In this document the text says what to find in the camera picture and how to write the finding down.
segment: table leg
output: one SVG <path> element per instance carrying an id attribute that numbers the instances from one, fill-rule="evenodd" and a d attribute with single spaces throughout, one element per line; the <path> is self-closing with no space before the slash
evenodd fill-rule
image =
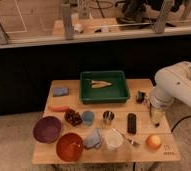
<path id="1" fill-rule="evenodd" d="M 161 164 L 161 162 L 154 162 L 150 168 L 148 169 L 148 171 L 154 171 L 155 169 L 157 169 L 157 167 L 159 166 L 159 164 Z"/>
<path id="2" fill-rule="evenodd" d="M 51 164 L 52 168 L 54 171 L 58 171 L 59 170 L 59 167 L 57 164 Z"/>

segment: green tray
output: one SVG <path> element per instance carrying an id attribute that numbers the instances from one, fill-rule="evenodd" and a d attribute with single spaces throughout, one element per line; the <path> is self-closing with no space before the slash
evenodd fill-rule
<path id="1" fill-rule="evenodd" d="M 112 85 L 94 89 L 91 87 L 91 80 L 107 81 Z M 130 98 L 123 71 L 82 72 L 79 93 L 84 104 L 125 103 Z"/>

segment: blue cup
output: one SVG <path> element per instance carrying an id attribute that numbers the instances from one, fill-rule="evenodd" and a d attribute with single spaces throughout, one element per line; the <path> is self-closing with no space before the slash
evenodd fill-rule
<path id="1" fill-rule="evenodd" d="M 94 113 L 91 111 L 84 111 L 81 118 L 84 125 L 91 126 L 94 121 Z"/>

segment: gray cloth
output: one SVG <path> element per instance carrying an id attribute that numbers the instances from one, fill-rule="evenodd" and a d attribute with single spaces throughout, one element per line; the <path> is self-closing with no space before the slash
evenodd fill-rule
<path id="1" fill-rule="evenodd" d="M 90 148 L 100 148 L 101 146 L 101 129 L 95 128 L 85 139 L 84 147 L 87 149 Z"/>

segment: red bowl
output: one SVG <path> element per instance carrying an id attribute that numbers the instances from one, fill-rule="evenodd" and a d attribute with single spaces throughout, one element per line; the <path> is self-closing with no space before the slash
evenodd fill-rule
<path id="1" fill-rule="evenodd" d="M 59 139 L 56 152 L 60 159 L 72 162 L 80 158 L 83 148 L 82 138 L 78 134 L 68 133 Z"/>
<path id="2" fill-rule="evenodd" d="M 34 129 L 34 138 L 41 143 L 52 143 L 56 141 L 62 129 L 60 120 L 54 116 L 40 119 Z"/>

